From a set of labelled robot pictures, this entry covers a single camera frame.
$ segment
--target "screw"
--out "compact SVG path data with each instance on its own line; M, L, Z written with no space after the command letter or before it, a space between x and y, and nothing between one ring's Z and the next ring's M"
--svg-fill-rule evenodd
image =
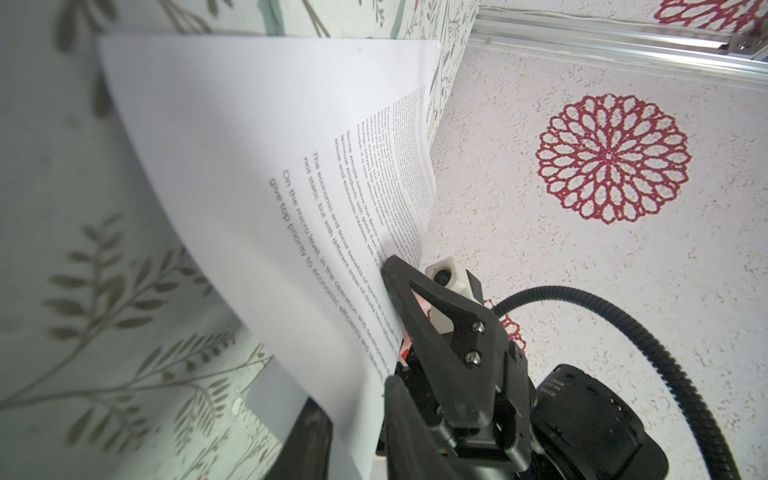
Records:
M444 268L435 274L435 282L437 282L439 285L446 286L450 281L451 270Z
M467 363L474 363L477 366L480 366L480 354L477 353L475 350L472 350L470 353L467 353L467 355L464 357L464 361Z

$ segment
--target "leaf pattern fabric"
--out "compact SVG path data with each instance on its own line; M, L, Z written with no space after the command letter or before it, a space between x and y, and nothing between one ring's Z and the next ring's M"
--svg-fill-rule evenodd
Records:
M112 111L94 36L438 39L431 140L478 2L29 5L12 0L4 17L25 48L8 73L21 89L4 92L0 476L256 480L280 445L243 394L270 354L165 219Z

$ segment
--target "red circular flower pattern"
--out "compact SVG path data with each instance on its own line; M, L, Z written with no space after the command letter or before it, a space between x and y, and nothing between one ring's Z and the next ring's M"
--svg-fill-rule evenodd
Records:
M660 23L749 34L760 30L768 0L663 0L654 18Z
M688 180L686 135L633 95L566 105L540 138L538 173L547 190L583 218L634 222L658 213Z

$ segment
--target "black corrugated hose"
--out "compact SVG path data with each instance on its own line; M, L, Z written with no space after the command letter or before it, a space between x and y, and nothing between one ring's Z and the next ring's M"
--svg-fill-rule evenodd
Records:
M613 303L569 286L537 286L523 290L494 306L493 313L502 317L519 306L540 300L575 303L618 328L640 349L669 387L694 433L710 477L713 480L741 479L733 455L707 404L672 355L645 327Z

